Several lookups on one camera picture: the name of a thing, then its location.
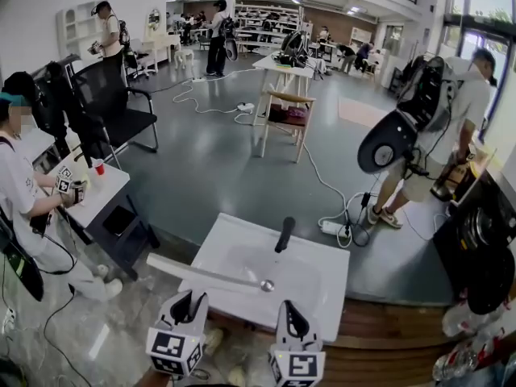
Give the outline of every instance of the blue cap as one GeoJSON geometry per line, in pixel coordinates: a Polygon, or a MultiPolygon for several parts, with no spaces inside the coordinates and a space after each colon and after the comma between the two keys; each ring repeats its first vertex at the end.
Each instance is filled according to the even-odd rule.
{"type": "Polygon", "coordinates": [[[9,94],[6,92],[0,92],[0,99],[8,101],[12,106],[29,106],[30,103],[21,94],[9,94]]]}

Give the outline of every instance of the red cup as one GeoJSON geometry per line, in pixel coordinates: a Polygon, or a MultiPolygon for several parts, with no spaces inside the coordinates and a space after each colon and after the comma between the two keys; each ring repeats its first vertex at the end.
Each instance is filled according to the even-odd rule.
{"type": "Polygon", "coordinates": [[[96,159],[94,161],[94,168],[97,171],[98,175],[103,175],[104,170],[104,161],[102,159],[96,159]]]}

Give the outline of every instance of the faucet handle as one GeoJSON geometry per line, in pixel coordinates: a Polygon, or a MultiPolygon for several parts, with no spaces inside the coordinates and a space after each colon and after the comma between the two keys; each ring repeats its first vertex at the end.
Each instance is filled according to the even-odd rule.
{"type": "Polygon", "coordinates": [[[296,227],[296,220],[291,216],[283,219],[283,229],[281,230],[281,235],[279,240],[277,241],[276,247],[274,251],[278,254],[287,249],[287,245],[289,244],[290,236],[292,235],[293,229],[296,227]]]}

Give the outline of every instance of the khaki shorts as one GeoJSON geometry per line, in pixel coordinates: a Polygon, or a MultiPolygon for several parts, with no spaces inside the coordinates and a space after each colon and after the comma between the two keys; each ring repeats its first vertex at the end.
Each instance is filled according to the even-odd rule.
{"type": "MultiPolygon", "coordinates": [[[[425,168],[425,155],[427,153],[423,152],[421,158],[417,156],[417,152],[415,154],[416,157],[412,160],[412,162],[418,163],[419,166],[425,168]]],[[[408,179],[403,181],[403,195],[405,195],[405,198],[407,198],[409,201],[423,202],[427,198],[428,194],[430,193],[430,189],[435,183],[435,180],[441,175],[445,166],[446,165],[444,164],[435,162],[435,160],[428,156],[426,168],[429,172],[429,175],[428,177],[422,177],[412,173],[410,170],[407,170],[405,174],[405,160],[400,160],[397,164],[389,169],[389,175],[385,180],[387,181],[389,179],[392,182],[398,183],[404,179],[404,175],[405,178],[407,178],[412,173],[408,179]]]]}

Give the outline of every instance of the white sink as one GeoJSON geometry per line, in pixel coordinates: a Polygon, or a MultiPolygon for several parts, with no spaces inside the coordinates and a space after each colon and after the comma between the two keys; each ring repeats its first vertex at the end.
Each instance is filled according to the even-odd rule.
{"type": "MultiPolygon", "coordinates": [[[[258,284],[270,280],[274,290],[255,295],[208,288],[210,307],[274,329],[280,305],[289,299],[312,312],[324,341],[335,341],[346,293],[349,252],[292,236],[287,249],[276,254],[279,236],[278,231],[226,214],[218,216],[192,267],[258,284]]],[[[198,285],[183,281],[179,290],[193,287],[198,285]]]]}

